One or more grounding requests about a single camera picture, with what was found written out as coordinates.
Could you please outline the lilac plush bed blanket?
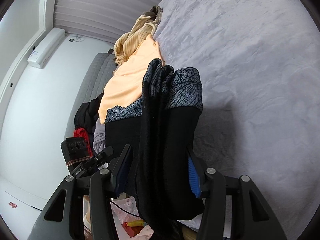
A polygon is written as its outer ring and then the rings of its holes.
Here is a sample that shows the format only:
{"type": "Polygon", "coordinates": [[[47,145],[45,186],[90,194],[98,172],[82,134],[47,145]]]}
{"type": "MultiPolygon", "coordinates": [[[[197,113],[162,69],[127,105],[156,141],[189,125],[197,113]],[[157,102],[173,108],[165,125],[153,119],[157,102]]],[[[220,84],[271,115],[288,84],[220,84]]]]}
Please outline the lilac plush bed blanket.
{"type": "Polygon", "coordinates": [[[194,152],[253,179],[288,239],[319,206],[319,30],[300,0],[163,0],[165,62],[195,67],[194,152]]]}

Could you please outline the red garment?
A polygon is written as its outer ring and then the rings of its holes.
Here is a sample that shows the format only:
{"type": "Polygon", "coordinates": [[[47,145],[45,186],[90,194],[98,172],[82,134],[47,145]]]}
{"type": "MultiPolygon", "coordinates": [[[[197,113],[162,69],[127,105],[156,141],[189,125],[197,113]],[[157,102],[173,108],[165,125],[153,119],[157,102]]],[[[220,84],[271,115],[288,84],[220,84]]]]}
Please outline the red garment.
{"type": "Polygon", "coordinates": [[[87,146],[87,149],[88,149],[89,156],[92,157],[93,156],[93,152],[92,152],[92,149],[91,149],[89,135],[88,135],[87,131],[84,128],[77,128],[77,129],[74,130],[73,135],[74,135],[74,137],[84,138],[86,146],[87,146]]]}

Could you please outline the black pants with patterned lining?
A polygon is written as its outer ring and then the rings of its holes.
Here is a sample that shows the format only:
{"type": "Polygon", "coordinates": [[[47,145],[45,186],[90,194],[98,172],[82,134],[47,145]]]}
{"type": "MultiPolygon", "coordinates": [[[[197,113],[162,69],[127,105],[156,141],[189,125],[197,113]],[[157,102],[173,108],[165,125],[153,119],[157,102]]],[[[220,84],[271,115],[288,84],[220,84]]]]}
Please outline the black pants with patterned lining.
{"type": "Polygon", "coordinates": [[[130,145],[124,192],[136,201],[152,239],[182,239],[180,220],[204,210],[189,184],[188,158],[203,110],[202,83],[193,67],[174,70],[153,59],[142,94],[127,107],[107,111],[106,144],[115,152],[130,145]]]}

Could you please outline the black clothes pile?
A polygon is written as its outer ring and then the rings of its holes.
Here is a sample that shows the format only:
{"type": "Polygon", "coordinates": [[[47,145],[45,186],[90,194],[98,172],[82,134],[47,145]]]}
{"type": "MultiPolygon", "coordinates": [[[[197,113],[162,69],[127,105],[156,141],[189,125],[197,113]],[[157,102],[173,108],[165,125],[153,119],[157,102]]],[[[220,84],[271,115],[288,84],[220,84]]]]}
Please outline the black clothes pile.
{"type": "Polygon", "coordinates": [[[81,104],[74,117],[75,129],[84,128],[88,134],[94,133],[95,124],[99,117],[98,110],[103,95],[104,94],[101,93],[90,102],[81,104]]]}

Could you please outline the grey quilted headboard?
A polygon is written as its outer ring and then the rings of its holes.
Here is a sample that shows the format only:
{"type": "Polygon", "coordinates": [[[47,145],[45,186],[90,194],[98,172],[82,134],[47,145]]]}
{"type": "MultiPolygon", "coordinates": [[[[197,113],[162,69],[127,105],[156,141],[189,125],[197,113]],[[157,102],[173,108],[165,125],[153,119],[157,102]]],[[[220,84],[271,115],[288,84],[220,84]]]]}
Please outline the grey quilted headboard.
{"type": "Polygon", "coordinates": [[[82,81],[78,94],[75,98],[71,114],[69,116],[65,137],[72,137],[74,131],[74,117],[79,107],[84,102],[95,99],[104,90],[105,85],[113,75],[117,65],[114,62],[114,55],[99,53],[90,64],[82,81]]]}

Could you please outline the peach fleece garment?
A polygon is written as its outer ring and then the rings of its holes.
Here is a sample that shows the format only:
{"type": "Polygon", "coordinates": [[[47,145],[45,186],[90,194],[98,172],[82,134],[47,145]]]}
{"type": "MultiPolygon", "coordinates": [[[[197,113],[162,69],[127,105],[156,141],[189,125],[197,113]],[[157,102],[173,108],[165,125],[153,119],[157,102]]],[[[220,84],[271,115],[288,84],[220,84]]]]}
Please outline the peach fleece garment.
{"type": "Polygon", "coordinates": [[[159,43],[149,34],[106,84],[98,110],[101,124],[105,122],[109,109],[127,107],[141,96],[143,77],[153,59],[161,60],[162,56],[159,43]]]}

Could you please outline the lilac crumpled garment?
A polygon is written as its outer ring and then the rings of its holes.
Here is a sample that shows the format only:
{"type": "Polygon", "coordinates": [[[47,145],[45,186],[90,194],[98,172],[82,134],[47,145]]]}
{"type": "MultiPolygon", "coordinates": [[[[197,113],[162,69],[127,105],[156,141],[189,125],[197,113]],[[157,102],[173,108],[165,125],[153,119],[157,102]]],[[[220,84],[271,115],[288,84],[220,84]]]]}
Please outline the lilac crumpled garment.
{"type": "Polygon", "coordinates": [[[105,124],[101,124],[100,118],[97,119],[95,124],[95,131],[93,135],[93,150],[96,154],[101,152],[106,147],[106,131],[105,124]]]}

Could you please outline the mauve pleated curtain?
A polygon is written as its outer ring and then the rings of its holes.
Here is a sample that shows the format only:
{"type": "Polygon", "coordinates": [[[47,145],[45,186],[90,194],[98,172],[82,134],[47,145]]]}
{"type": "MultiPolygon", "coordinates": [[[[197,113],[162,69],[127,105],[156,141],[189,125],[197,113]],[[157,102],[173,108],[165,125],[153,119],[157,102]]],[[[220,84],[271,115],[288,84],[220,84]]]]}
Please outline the mauve pleated curtain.
{"type": "Polygon", "coordinates": [[[114,43],[162,0],[55,0],[53,24],[68,33],[114,43]]]}

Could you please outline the white air conditioner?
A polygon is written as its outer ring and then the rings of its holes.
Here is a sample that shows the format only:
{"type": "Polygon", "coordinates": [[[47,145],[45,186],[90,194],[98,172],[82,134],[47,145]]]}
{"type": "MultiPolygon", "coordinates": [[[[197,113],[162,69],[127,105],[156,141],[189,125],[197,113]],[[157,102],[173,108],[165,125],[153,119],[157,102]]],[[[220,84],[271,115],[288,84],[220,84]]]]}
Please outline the white air conditioner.
{"type": "Polygon", "coordinates": [[[53,28],[28,57],[28,64],[35,68],[44,68],[46,62],[60,44],[65,34],[66,31],[64,29],[53,28]]]}

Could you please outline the black phone on gripper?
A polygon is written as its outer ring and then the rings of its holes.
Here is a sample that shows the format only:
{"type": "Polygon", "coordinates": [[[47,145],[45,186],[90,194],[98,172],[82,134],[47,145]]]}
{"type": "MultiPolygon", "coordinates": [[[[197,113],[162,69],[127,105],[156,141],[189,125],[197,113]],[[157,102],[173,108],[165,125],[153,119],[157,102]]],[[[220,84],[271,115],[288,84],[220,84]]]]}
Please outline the black phone on gripper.
{"type": "Polygon", "coordinates": [[[67,167],[90,158],[90,153],[83,137],[66,138],[61,143],[61,150],[67,167]]]}

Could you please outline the tan striped shirt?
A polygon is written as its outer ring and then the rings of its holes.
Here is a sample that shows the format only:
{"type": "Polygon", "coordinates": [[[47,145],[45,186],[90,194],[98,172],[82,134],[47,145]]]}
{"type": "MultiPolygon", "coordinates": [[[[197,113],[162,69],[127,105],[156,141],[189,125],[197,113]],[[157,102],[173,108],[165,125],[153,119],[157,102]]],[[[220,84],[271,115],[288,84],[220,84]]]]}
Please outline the tan striped shirt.
{"type": "Polygon", "coordinates": [[[154,5],[149,11],[142,13],[136,19],[132,29],[121,35],[114,44],[114,61],[120,66],[128,61],[129,57],[136,51],[138,46],[151,34],[157,30],[162,19],[163,9],[154,5]]]}

